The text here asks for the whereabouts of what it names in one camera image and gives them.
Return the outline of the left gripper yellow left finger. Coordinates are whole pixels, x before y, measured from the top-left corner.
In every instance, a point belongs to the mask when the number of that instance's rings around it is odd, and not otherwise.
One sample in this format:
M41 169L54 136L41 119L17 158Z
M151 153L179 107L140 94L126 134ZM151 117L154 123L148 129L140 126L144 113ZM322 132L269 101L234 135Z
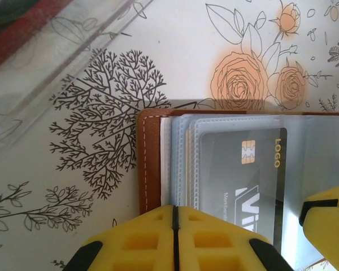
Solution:
M174 270L173 209L162 206L92 236L64 270Z

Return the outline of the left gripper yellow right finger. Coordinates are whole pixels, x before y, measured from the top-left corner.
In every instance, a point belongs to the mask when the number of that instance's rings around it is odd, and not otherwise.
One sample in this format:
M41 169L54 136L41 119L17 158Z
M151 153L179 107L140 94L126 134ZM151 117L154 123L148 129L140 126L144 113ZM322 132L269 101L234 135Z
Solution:
M190 207L173 208L175 270L291 270L264 236Z

